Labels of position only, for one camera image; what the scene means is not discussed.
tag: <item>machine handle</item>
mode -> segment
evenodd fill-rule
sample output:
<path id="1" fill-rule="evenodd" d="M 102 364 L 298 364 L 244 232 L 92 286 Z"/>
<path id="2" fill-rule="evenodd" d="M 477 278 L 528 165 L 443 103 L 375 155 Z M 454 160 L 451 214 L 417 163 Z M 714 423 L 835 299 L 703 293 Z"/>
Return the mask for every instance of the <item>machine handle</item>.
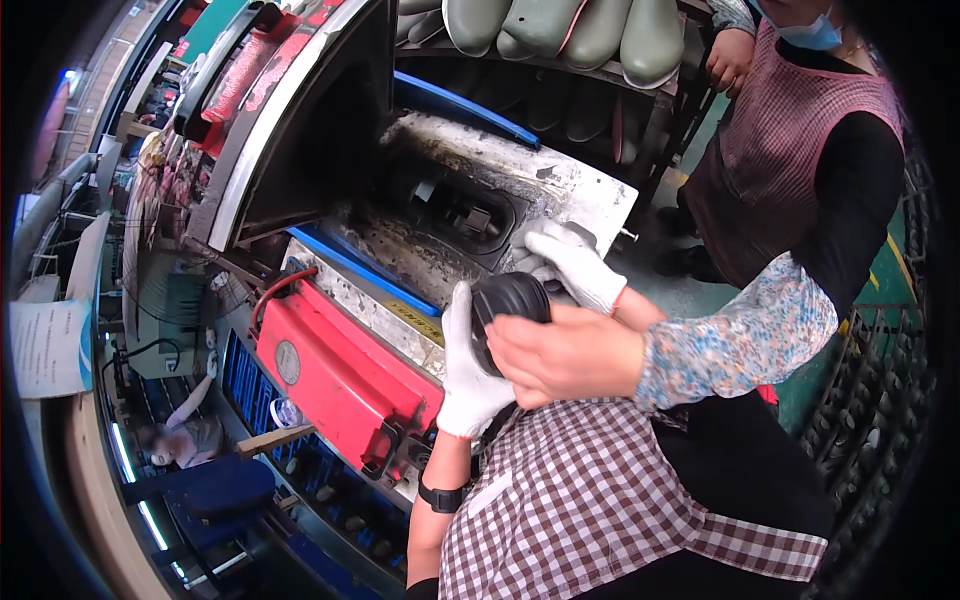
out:
<path id="1" fill-rule="evenodd" d="M 387 466 L 394 460 L 394 455 L 400 450 L 400 438 L 403 435 L 403 431 L 402 429 L 398 429 L 398 426 L 392 425 L 385 420 L 380 423 L 380 433 L 390 441 L 390 447 L 387 449 L 387 454 L 383 457 L 383 461 L 380 464 L 376 461 L 368 461 L 364 463 L 363 468 L 360 469 L 361 472 L 371 480 L 376 481 L 383 476 L 384 471 L 387 470 Z"/>
<path id="2" fill-rule="evenodd" d="M 183 94 L 177 114 L 174 115 L 174 132 L 195 142 L 202 142 L 210 132 L 210 122 L 200 116 L 204 101 L 210 94 L 217 76 L 240 44 L 254 27 L 270 32 L 283 18 L 283 11 L 273 2 L 251 2 L 240 11 L 224 32 L 224 37 L 213 45 L 203 68 Z"/>

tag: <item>wooden stick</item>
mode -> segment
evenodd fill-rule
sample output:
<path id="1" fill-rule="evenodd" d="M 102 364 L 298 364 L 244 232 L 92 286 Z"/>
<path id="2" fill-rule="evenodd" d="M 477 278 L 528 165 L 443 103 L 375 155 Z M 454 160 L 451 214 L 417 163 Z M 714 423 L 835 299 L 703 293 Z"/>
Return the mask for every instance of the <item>wooden stick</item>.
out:
<path id="1" fill-rule="evenodd" d="M 240 454 L 242 459 L 250 459 L 260 452 L 269 452 L 277 446 L 288 444 L 315 431 L 317 431 L 317 428 L 313 425 L 301 425 L 291 429 L 275 429 L 240 442 L 237 444 L 237 453 Z"/>

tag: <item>bare hand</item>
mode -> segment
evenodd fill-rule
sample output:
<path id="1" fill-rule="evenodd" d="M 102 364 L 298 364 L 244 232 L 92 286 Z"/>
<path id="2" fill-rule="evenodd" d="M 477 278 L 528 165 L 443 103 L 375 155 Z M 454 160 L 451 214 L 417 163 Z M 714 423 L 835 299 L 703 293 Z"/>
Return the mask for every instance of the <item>bare hand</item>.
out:
<path id="1" fill-rule="evenodd" d="M 707 72 L 717 92 L 726 89 L 728 98 L 740 93 L 754 59 L 754 42 L 754 37 L 741 29 L 717 34 L 707 59 Z"/>
<path id="2" fill-rule="evenodd" d="M 643 371 L 643 334 L 586 308 L 550 310 L 549 324 L 500 315 L 487 326 L 493 362 L 514 384 L 517 404 L 633 396 Z"/>

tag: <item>yellow floor line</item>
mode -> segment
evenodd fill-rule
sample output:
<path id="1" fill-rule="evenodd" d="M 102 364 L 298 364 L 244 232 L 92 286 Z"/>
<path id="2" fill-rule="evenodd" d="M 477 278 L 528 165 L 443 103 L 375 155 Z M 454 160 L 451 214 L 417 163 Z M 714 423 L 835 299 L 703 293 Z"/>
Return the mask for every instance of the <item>yellow floor line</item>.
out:
<path id="1" fill-rule="evenodd" d="M 910 295 L 913 296 L 913 301 L 917 301 L 917 295 L 913 291 L 913 277 L 910 276 L 910 272 L 906 270 L 906 263 L 903 262 L 903 255 L 900 254 L 900 249 L 897 248 L 894 238 L 890 236 L 890 232 L 887 231 L 887 244 L 890 245 L 890 250 L 894 251 L 894 256 L 897 258 L 897 263 L 900 265 L 900 270 L 903 272 L 903 278 L 906 279 L 906 284 L 910 287 Z"/>

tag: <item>plaid shirt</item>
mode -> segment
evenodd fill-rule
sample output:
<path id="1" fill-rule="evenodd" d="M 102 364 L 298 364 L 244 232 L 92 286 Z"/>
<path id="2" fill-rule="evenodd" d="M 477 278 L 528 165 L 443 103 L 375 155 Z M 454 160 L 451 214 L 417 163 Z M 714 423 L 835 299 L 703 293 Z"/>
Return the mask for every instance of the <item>plaid shirt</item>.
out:
<path id="1" fill-rule="evenodd" d="M 625 398 L 516 411 L 450 523 L 441 598 L 570 598 L 682 549 L 809 581 L 827 541 L 710 513 Z"/>

